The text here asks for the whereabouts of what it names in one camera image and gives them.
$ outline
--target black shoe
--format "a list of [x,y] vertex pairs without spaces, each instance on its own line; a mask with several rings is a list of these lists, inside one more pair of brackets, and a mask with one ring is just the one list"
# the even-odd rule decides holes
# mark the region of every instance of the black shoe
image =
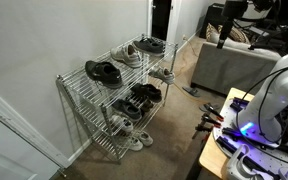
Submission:
[[120,70],[109,62],[87,61],[85,71],[90,79],[100,81],[108,88],[118,89],[123,86]]
[[149,100],[158,103],[162,100],[162,92],[152,84],[135,84],[131,90],[138,96],[147,96]]
[[134,121],[138,121],[142,118],[141,110],[129,101],[118,99],[112,106],[114,109],[126,114]]
[[141,110],[143,110],[144,112],[149,112],[153,106],[154,104],[148,99],[141,107]]
[[152,38],[144,38],[140,41],[133,41],[133,46],[138,51],[154,56],[162,56],[164,51],[164,45],[155,41]]
[[148,108],[152,108],[154,106],[154,104],[148,99],[145,101],[143,106],[148,107]]

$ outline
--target gray sneaker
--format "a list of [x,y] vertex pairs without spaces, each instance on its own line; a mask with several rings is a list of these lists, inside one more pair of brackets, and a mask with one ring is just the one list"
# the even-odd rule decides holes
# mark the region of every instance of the gray sneaker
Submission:
[[124,63],[131,68],[141,67],[141,58],[132,45],[111,49],[111,56],[114,60]]
[[175,79],[174,73],[171,73],[168,69],[162,68],[160,66],[153,67],[148,75],[160,79],[166,84],[173,84]]

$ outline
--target sneaker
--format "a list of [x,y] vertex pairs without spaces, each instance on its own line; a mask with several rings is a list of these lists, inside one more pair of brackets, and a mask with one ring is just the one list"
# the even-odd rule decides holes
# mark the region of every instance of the sneaker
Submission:
[[148,75],[160,79],[166,84],[174,84],[175,74],[171,73],[168,69],[162,68],[160,66],[153,67]]
[[138,138],[144,146],[150,146],[153,144],[152,137],[145,131],[135,133],[135,137]]
[[141,67],[141,58],[132,45],[111,49],[111,56],[114,60],[124,63],[131,68]]
[[133,121],[139,121],[142,118],[141,110],[129,101],[118,99],[112,106],[114,109],[127,115]]
[[162,92],[152,84],[135,84],[131,90],[138,96],[147,96],[149,100],[158,103],[162,100]]
[[112,122],[114,126],[121,127],[122,130],[125,132],[132,132],[133,131],[133,123],[128,120],[127,118],[118,116],[118,115],[113,115],[112,116]]
[[140,41],[133,41],[133,46],[138,51],[154,56],[162,56],[164,51],[163,44],[155,41],[152,38],[144,38]]
[[137,138],[135,137],[132,137],[130,140],[130,150],[133,150],[133,151],[139,151],[143,148],[143,143],[141,143],[140,140],[138,140]]
[[108,88],[118,89],[123,86],[120,70],[109,62],[87,61],[85,63],[85,71],[90,79],[100,81]]

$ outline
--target black wire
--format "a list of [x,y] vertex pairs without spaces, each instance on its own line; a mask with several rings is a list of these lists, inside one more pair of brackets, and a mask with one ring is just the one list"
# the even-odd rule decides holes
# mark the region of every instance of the black wire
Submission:
[[267,137],[265,137],[265,133],[263,133],[263,131],[262,131],[262,126],[261,126],[261,112],[262,112],[262,107],[263,107],[263,104],[264,104],[264,102],[265,102],[266,96],[267,96],[267,94],[268,94],[268,90],[270,89],[272,83],[274,82],[274,80],[275,80],[279,75],[281,75],[281,74],[284,73],[285,71],[279,72],[276,76],[274,76],[274,77],[272,78],[272,80],[270,81],[270,83],[268,84],[268,86],[267,86],[267,88],[266,88],[265,95],[264,95],[264,97],[263,97],[263,99],[262,99],[262,102],[261,102],[261,104],[260,104],[260,108],[259,108],[259,110],[258,110],[258,126],[259,126],[259,129],[260,129],[260,134],[264,137],[264,139],[266,139],[267,141],[272,142],[272,143],[276,143],[278,140],[272,141],[272,140],[269,140]]
[[274,19],[275,19],[276,25],[277,25],[277,27],[280,28],[280,30],[281,30],[282,32],[284,32],[285,29],[281,26],[280,20],[278,19],[278,13],[279,13],[279,11],[276,9],[276,4],[275,4],[273,1],[272,1],[272,7],[273,7],[273,9],[274,9]]
[[288,121],[286,121],[285,128],[284,128],[283,132],[281,133],[281,136],[276,140],[276,142],[280,141],[284,137],[284,134],[285,134],[285,132],[287,130],[287,127],[288,127],[288,123],[287,122]]
[[[274,75],[274,74],[276,74],[276,73],[282,72],[282,71],[284,71],[284,70],[288,70],[288,67],[282,68],[282,69],[280,69],[280,70],[277,70],[277,71],[275,71],[275,72],[267,75],[266,77],[264,77],[263,79],[261,79],[261,80],[258,81],[257,83],[255,83],[255,84],[244,94],[242,100],[244,100],[245,97],[247,96],[247,94],[249,94],[249,92],[252,91],[252,90],[253,90],[257,85],[259,85],[261,82],[263,82],[264,80],[266,80],[266,79],[269,78],[270,76],[272,76],[272,75]],[[236,112],[236,119],[235,119],[235,120],[236,120],[236,126],[237,126],[238,131],[240,131],[240,133],[242,134],[242,132],[241,132],[241,130],[240,130],[240,127],[239,127],[239,124],[238,124],[238,114],[239,114],[239,112]],[[262,153],[264,153],[264,154],[266,154],[266,155],[268,155],[268,156],[271,156],[272,158],[275,158],[275,159],[277,159],[277,160],[279,160],[279,161],[282,161],[282,162],[288,164],[287,161],[285,161],[285,160],[283,160],[283,159],[281,159],[281,158],[278,158],[278,157],[276,157],[276,156],[274,156],[274,155],[272,155],[272,154],[269,154],[268,152],[265,152],[265,151],[263,151],[262,149],[258,148],[253,142],[251,142],[250,140],[248,140],[244,135],[243,135],[242,137],[244,138],[245,141],[247,141],[249,144],[251,144],[253,147],[255,147],[257,150],[261,151]]]

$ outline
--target cable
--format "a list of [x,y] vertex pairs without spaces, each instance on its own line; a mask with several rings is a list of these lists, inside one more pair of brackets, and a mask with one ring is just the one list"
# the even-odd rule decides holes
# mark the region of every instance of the cable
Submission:
[[260,108],[259,108],[259,110],[258,110],[258,126],[259,126],[259,129],[260,129],[260,135],[262,135],[262,136],[264,137],[264,139],[266,139],[267,141],[272,142],[272,143],[276,143],[280,138],[278,138],[278,140],[272,141],[272,140],[268,139],[267,137],[265,137],[265,133],[263,133],[262,126],[261,126],[261,112],[262,112],[262,107],[263,107],[264,101],[265,101],[266,96],[267,96],[267,94],[268,94],[268,90],[270,89],[273,81],[274,81],[279,75],[281,75],[283,72],[285,72],[285,71],[279,72],[279,73],[278,73],[275,77],[273,77],[272,80],[270,81],[269,85],[268,85],[267,88],[266,88],[265,95],[264,95],[264,97],[263,97],[263,99],[262,99],[262,102],[261,102],[261,104],[260,104]]
[[273,7],[273,9],[274,9],[274,19],[275,19],[275,21],[276,21],[276,25],[277,25],[277,27],[280,28],[280,30],[281,30],[282,32],[284,32],[284,28],[281,26],[280,20],[278,19],[278,13],[279,13],[279,11],[278,11],[278,9],[276,9],[276,5],[275,5],[274,1],[272,1],[272,7]]
[[191,46],[191,48],[192,48],[192,50],[193,50],[194,56],[198,57],[198,55],[196,55],[196,52],[195,52],[195,50],[194,50],[194,48],[193,48],[191,42],[188,41],[187,39],[184,39],[184,41],[188,42],[188,44]]
[[185,60],[185,57],[183,56],[183,60],[184,60],[184,66],[181,67],[180,72],[176,75],[175,73],[175,77],[179,77],[182,74],[182,70],[185,68],[185,66],[187,65],[187,62]]
[[[257,85],[259,85],[261,82],[263,82],[264,80],[266,80],[266,79],[269,78],[270,76],[272,76],[272,75],[274,75],[274,74],[276,74],[276,73],[282,72],[282,71],[284,71],[284,70],[288,70],[288,67],[282,68],[282,69],[280,69],[280,70],[277,70],[277,71],[275,71],[275,72],[267,75],[266,77],[264,77],[263,79],[261,79],[261,80],[258,81],[257,83],[255,83],[255,84],[244,94],[242,100],[244,100],[245,97],[247,96],[247,94],[249,94],[249,92],[252,91],[252,90],[253,90]],[[238,131],[240,131],[240,133],[242,134],[241,129],[240,129],[239,124],[238,124],[238,114],[239,114],[239,112],[236,112],[235,122],[236,122],[236,126],[237,126]],[[281,159],[281,158],[278,158],[278,157],[276,157],[276,156],[273,156],[273,155],[271,155],[271,154],[263,151],[262,149],[258,148],[253,142],[251,142],[250,140],[248,140],[244,135],[243,135],[242,137],[244,138],[245,141],[247,141],[249,144],[251,144],[253,147],[255,147],[257,150],[261,151],[262,153],[264,153],[264,154],[266,154],[266,155],[268,155],[268,156],[271,156],[272,158],[275,158],[275,159],[277,159],[277,160],[279,160],[279,161],[282,161],[282,162],[288,164],[287,161],[285,161],[285,160],[283,160],[283,159]]]
[[182,94],[184,94],[184,95],[185,95],[186,97],[188,97],[189,99],[191,99],[191,100],[193,100],[193,101],[197,101],[197,102],[203,103],[203,104],[208,103],[208,102],[203,101],[203,100],[198,100],[198,99],[192,98],[191,96],[187,95],[186,92],[184,92],[177,84],[174,83],[174,85],[175,85],[175,87],[176,87],[179,91],[181,91]]
[[282,7],[282,2],[281,2],[281,0],[278,0],[278,9],[277,9],[277,12],[276,12],[277,15],[280,13],[281,7]]

